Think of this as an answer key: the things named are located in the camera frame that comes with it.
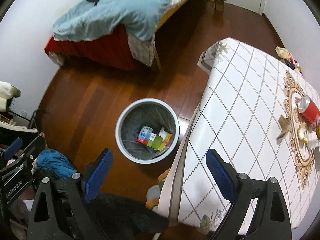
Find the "blue cloth on floor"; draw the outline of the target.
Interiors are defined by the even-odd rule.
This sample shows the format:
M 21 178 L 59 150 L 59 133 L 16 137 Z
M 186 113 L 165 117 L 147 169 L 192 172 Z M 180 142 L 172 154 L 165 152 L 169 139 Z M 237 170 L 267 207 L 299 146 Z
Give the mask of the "blue cloth on floor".
M 33 173 L 46 171 L 59 180 L 70 178 L 77 172 L 75 167 L 60 152 L 52 149 L 43 150 L 33 162 Z

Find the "light blue duvet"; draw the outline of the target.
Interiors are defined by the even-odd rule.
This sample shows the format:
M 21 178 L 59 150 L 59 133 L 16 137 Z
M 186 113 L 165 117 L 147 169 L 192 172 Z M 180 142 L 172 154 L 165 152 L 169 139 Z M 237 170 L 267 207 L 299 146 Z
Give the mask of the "light blue duvet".
M 141 41 L 152 38 L 171 0 L 81 1 L 53 25 L 57 41 L 91 41 L 112 33 L 122 24 Z

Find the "brown paper bag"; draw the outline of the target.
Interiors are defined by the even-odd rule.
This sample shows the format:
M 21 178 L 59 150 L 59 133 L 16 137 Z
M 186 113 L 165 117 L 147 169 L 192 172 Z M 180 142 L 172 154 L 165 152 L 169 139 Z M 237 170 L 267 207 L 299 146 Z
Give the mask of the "brown paper bag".
M 285 60 L 291 59 L 291 54 L 286 48 L 276 46 L 275 51 L 279 58 L 285 59 Z

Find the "white tissue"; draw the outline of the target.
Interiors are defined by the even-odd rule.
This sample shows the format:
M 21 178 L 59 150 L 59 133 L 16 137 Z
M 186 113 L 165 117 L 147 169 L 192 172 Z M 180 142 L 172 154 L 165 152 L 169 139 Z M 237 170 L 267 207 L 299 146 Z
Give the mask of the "white tissue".
M 306 139 L 307 139 L 306 146 L 308 147 L 308 149 L 314 150 L 315 148 L 318 147 L 319 142 L 318 142 L 318 136 L 316 132 L 308 133 L 306 135 Z

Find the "brown cardboard scrap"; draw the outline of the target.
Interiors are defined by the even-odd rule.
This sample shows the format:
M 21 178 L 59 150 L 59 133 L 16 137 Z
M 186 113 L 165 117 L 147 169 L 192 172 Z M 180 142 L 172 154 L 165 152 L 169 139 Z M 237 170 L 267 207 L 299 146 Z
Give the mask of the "brown cardboard scrap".
M 290 129 L 290 119 L 285 118 L 283 115 L 280 116 L 278 120 L 280 127 L 281 127 L 281 133 L 278 135 L 277 140 L 281 140 L 283 137 L 287 135 Z

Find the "green box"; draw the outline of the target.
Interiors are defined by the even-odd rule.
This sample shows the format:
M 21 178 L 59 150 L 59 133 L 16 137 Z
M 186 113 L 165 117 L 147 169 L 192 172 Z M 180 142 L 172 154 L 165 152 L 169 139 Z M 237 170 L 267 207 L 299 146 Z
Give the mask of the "green box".
M 155 133 L 151 133 L 147 146 L 153 150 L 158 150 L 161 143 L 163 141 L 163 138 Z

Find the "red bed sheet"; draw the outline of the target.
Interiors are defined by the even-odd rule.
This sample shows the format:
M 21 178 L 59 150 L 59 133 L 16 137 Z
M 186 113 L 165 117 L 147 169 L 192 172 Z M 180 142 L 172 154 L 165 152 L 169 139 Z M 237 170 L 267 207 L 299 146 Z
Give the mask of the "red bed sheet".
M 56 41 L 51 38 L 44 51 L 47 55 L 54 53 L 64 57 L 85 57 L 122 70 L 136 69 L 136 62 L 127 41 L 126 29 L 121 24 L 115 27 L 110 35 L 104 35 L 93 41 Z

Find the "banana peel piece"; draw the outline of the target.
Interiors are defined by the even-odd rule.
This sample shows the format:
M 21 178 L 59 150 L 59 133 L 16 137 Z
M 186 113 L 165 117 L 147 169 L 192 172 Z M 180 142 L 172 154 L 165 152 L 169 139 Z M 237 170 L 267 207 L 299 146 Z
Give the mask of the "banana peel piece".
M 305 122 L 301 123 L 297 130 L 297 137 L 299 141 L 303 142 L 304 144 L 307 144 L 308 138 L 305 133 L 305 128 L 306 128 L 306 123 Z

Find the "yellow box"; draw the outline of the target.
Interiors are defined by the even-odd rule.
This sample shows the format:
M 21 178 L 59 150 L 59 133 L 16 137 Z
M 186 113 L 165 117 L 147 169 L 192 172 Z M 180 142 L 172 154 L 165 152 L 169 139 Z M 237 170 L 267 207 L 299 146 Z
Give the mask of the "yellow box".
M 162 151 L 165 147 L 168 146 L 171 140 L 172 134 L 169 132 L 166 132 L 164 127 L 162 127 L 158 135 L 162 138 L 162 142 L 160 143 L 158 150 Z

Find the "white round trash bin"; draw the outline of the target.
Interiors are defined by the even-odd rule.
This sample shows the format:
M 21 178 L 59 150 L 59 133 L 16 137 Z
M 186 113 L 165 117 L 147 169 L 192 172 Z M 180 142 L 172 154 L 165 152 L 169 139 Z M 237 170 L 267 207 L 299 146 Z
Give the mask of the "white round trash bin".
M 158 99 L 146 98 L 131 103 L 116 123 L 115 138 L 120 152 L 137 164 L 162 161 L 173 151 L 179 136 L 176 113 Z

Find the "white checkered tablecloth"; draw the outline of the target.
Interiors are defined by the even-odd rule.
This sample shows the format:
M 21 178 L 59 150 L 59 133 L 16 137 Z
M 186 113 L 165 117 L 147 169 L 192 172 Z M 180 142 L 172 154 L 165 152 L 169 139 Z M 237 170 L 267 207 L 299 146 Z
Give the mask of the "white checkered tablecloth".
M 230 37 L 204 51 L 198 64 L 209 79 L 162 187 L 159 213 L 202 230 L 218 227 L 230 202 L 206 164 L 215 149 L 252 179 L 276 178 L 297 228 L 319 179 L 315 152 L 297 137 L 297 101 L 308 95 L 319 103 L 319 94 L 278 59 Z M 281 115 L 290 129 L 277 140 Z

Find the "blue red milk carton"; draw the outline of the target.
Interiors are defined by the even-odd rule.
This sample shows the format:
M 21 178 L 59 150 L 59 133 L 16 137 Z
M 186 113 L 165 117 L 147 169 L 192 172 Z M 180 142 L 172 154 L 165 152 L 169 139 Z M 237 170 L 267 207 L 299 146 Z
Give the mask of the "blue red milk carton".
M 153 132 L 153 128 L 151 128 L 149 126 L 143 126 L 139 132 L 138 137 L 137 137 L 137 142 L 140 142 L 141 144 L 147 145 L 149 137 L 152 132 Z

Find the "patterned pillow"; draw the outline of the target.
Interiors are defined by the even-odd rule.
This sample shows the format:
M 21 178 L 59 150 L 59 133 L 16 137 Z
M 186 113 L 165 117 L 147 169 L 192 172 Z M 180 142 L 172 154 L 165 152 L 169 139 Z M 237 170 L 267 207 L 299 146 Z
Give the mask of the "patterned pillow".
M 132 57 L 142 64 L 151 67 L 155 59 L 155 34 L 148 41 L 141 41 L 128 33 L 127 42 Z

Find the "pink plush toy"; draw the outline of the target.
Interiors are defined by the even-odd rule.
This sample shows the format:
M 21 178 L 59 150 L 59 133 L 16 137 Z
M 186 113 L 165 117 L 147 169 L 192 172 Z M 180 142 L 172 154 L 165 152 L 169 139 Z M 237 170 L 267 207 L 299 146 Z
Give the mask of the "pink plush toy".
M 303 76 L 302 74 L 302 68 L 299 66 L 299 63 L 295 61 L 293 55 L 291 53 L 289 53 L 290 55 L 290 61 L 291 63 L 294 65 L 294 68 L 295 68 L 295 72 L 300 75 L 300 76 Z

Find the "red cola can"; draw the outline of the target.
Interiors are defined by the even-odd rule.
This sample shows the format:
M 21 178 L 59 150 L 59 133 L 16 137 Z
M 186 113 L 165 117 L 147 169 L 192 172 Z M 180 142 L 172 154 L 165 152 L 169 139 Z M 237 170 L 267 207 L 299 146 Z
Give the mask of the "red cola can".
M 319 109 L 308 95 L 300 98 L 297 109 L 312 128 L 319 126 Z

